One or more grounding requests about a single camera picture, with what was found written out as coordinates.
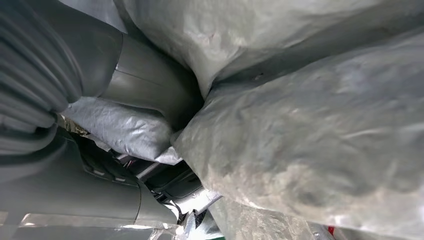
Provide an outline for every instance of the plastic bag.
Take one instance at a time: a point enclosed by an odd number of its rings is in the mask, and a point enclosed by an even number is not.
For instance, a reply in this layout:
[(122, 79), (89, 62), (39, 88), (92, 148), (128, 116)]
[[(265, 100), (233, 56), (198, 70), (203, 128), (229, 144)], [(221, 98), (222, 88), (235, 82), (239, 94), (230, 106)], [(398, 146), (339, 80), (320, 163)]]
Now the plastic bag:
[(214, 89), (176, 140), (208, 189), (308, 221), (424, 230), (424, 33)]
[[(278, 54), (290, 55), (284, 64), (292, 65), (294, 58), (316, 60), (395, 34), (415, 24), (410, 20), (423, 5), (420, 0), (123, 1), (153, 43), (194, 71), (203, 97), (215, 78)], [(291, 54), (298, 49), (310, 52)]]

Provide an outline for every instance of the plastic wrap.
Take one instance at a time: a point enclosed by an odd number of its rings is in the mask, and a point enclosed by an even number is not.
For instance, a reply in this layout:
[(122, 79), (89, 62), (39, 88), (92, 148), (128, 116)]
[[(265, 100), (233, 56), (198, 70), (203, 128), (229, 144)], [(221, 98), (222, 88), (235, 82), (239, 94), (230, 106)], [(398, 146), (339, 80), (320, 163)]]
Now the plastic wrap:
[(210, 208), (226, 240), (334, 240), (325, 229), (279, 212), (221, 198)]
[(333, 232), (335, 240), (403, 240), (404, 238), (377, 235), (364, 231), (336, 228)]
[(421, 31), (259, 86), (221, 84), (178, 137), (176, 150), (205, 188), (236, 202), (325, 225), (422, 238)]
[[(215, 78), (224, 79), (278, 54), (291, 57), (284, 62), (288, 68), (296, 60), (316, 60), (395, 34), (411, 24), (403, 19), (414, 17), (417, 5), (423, 5), (421, 0), (123, 1), (152, 42), (194, 71), (204, 97)], [(310, 52), (290, 54), (292, 49)]]
[(170, 143), (173, 130), (158, 112), (82, 97), (62, 115), (121, 154), (169, 165), (182, 160)]

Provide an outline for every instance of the reflective foil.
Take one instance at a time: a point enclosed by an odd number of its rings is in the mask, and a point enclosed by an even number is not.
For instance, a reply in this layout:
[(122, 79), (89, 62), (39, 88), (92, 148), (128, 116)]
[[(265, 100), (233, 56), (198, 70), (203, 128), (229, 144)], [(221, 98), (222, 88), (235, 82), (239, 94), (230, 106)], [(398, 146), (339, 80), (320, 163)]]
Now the reflective foil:
[(422, 238), (422, 31), (262, 85), (218, 85), (174, 146), (205, 188), (227, 199)]
[(173, 130), (158, 112), (82, 97), (61, 114), (121, 154), (169, 165), (182, 160), (171, 147)]

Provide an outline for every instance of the silver wrapping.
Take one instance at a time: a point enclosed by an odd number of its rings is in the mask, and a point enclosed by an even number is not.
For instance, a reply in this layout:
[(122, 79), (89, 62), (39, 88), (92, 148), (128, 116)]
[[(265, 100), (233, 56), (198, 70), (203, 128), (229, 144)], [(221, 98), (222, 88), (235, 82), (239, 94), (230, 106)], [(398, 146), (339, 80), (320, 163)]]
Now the silver wrapping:
[(333, 240), (309, 223), (280, 212), (256, 209), (221, 198), (209, 208), (226, 240)]
[[(321, 44), (304, 52), (306, 55), (292, 55), (291, 61), (300, 56), (319, 55), (323, 48), (328, 55), (334, 54), (339, 42), (352, 45), (384, 36), (385, 31), (390, 35), (402, 21), (395, 17), (388, 28), (380, 28), (381, 23), (390, 19), (387, 13), (401, 10), (408, 5), (404, 2), (422, 5), (421, 0), (123, 1), (134, 23), (153, 43), (194, 71), (204, 97), (215, 78), (224, 79), (293, 47), (305, 49)], [(394, 2), (401, 4), (385, 10)], [(413, 12), (411, 8), (398, 13), (413, 16)], [(357, 18), (353, 21), (327, 31), (354, 16)], [(370, 31), (345, 38), (358, 27)], [(312, 40), (320, 34), (327, 38)], [(336, 41), (325, 46), (323, 43), (331, 38)]]
[(121, 154), (169, 165), (182, 160), (170, 143), (171, 126), (155, 111), (82, 97), (61, 114)]
[(127, 33), (114, 0), (59, 0), (63, 4)]
[(205, 188), (236, 202), (324, 225), (422, 238), (420, 31), (256, 87), (222, 84), (174, 146)]

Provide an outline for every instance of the gray plastic sack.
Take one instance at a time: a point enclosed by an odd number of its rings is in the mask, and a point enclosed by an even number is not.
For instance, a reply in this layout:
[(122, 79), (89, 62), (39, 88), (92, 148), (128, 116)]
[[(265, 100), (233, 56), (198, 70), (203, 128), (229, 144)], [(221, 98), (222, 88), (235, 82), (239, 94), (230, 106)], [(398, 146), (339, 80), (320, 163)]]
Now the gray plastic sack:
[(259, 86), (217, 86), (176, 150), (205, 188), (238, 203), (421, 239), (421, 31)]
[[(153, 43), (194, 71), (203, 97), (215, 78), (225, 79), (303, 42), (301, 48), (310, 46), (310, 39), (320, 33), (327, 40), (346, 41), (344, 45), (394, 33), (405, 23), (399, 15), (412, 18), (419, 9), (404, 6), (422, 5), (420, 0), (123, 1), (134, 23)], [(392, 21), (388, 28), (379, 28), (388, 21)], [(337, 24), (341, 25), (327, 31)], [(358, 27), (371, 31), (344, 39)], [(326, 49), (334, 54), (337, 49), (332, 45)]]

